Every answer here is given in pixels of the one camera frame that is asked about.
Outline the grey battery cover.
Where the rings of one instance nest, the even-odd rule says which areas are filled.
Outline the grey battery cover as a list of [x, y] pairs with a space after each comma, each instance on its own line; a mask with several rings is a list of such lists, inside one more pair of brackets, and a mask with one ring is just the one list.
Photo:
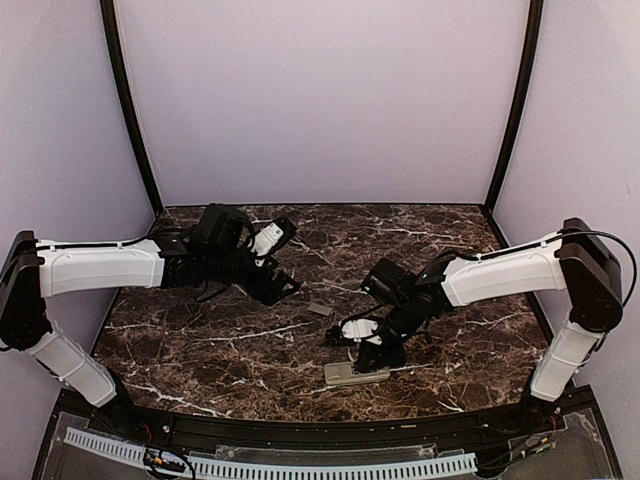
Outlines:
[[329, 317], [332, 314], [333, 309], [329, 306], [312, 302], [309, 304], [308, 311], [317, 315]]

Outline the grey remote control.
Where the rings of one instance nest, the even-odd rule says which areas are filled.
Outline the grey remote control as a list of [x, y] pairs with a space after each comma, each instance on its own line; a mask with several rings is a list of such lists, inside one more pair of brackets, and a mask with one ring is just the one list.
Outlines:
[[325, 382], [328, 386], [350, 386], [384, 382], [390, 377], [385, 367], [369, 373], [358, 373], [351, 362], [330, 363], [324, 366]]

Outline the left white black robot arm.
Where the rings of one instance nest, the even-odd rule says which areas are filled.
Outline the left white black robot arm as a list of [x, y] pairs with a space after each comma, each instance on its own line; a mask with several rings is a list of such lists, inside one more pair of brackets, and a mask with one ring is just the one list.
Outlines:
[[134, 240], [60, 243], [31, 231], [14, 239], [1, 271], [1, 348], [24, 351], [79, 392], [120, 436], [141, 427], [140, 412], [106, 367], [48, 319], [47, 299], [70, 292], [123, 287], [181, 288], [238, 285], [271, 306], [296, 293], [275, 252], [296, 233], [279, 217], [256, 229], [229, 205], [208, 205], [199, 222]]

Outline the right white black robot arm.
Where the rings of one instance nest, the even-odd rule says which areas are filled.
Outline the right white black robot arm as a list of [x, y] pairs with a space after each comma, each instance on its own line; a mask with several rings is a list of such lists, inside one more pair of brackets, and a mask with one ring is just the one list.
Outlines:
[[408, 339], [454, 308], [521, 293], [565, 290], [571, 302], [567, 319], [532, 374], [531, 396], [510, 413], [517, 432], [534, 432], [549, 416], [547, 402], [562, 395], [591, 352], [619, 325], [632, 295], [622, 288], [620, 262], [603, 242], [608, 236], [570, 218], [562, 229], [528, 244], [475, 255], [446, 252], [417, 274], [380, 259], [361, 287], [389, 312], [376, 320], [353, 320], [342, 329], [359, 345], [356, 372], [403, 365]]

